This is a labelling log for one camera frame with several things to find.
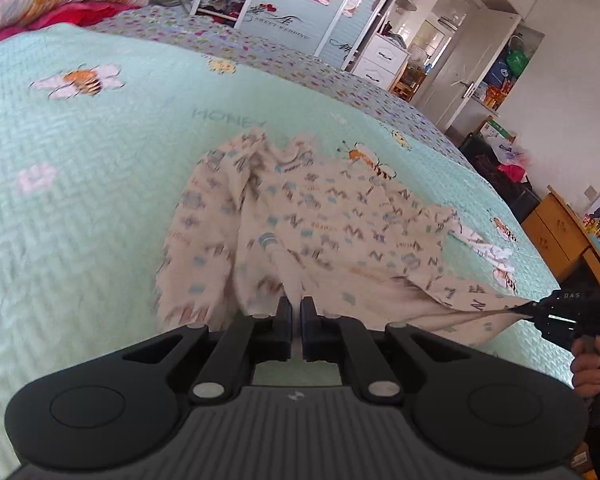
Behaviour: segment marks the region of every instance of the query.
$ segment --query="red cloth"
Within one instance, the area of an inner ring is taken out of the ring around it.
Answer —
[[[0,41],[6,40],[21,32],[28,30],[39,30],[40,28],[50,27],[56,23],[73,23],[79,27],[88,27],[100,23],[105,18],[115,16],[123,10],[135,9],[136,7],[112,4],[109,2],[77,2],[74,4],[64,4],[46,14],[40,16],[27,27],[5,27],[0,29]]]
[[[525,168],[521,168],[515,164],[501,164],[498,166],[498,169],[515,183],[522,182],[522,179],[526,175]]]

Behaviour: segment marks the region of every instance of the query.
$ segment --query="white cloth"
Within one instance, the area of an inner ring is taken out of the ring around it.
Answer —
[[[527,300],[446,274],[450,230],[460,230],[453,209],[423,206],[362,160],[321,159],[302,139],[277,150],[252,130],[195,168],[165,241],[158,315],[166,330],[218,329],[236,308],[272,314],[286,294],[297,311],[312,296],[319,314],[369,329],[403,320],[480,344]]]

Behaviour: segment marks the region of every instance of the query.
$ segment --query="silver screw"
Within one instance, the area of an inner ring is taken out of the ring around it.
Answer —
[[[193,387],[192,392],[200,399],[216,399],[224,394],[224,386],[218,383],[200,383]]]
[[[400,393],[400,385],[393,381],[376,381],[369,385],[369,393],[376,397],[393,397]]]

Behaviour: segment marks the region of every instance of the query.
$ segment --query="ribbed gray panel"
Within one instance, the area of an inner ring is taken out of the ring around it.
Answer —
[[[298,399],[296,393],[303,397]],[[250,386],[229,404],[193,411],[167,446],[133,465],[94,474],[63,474],[27,466],[11,479],[69,478],[575,480],[578,476],[565,468],[499,476],[456,465],[419,441],[397,410],[360,402],[346,386]]]

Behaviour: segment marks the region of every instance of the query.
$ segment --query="wooden desk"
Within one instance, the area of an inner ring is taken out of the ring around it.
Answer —
[[[584,264],[600,285],[600,248],[589,238],[580,218],[551,186],[549,195],[522,222],[522,228],[558,282],[563,282],[579,264]]]

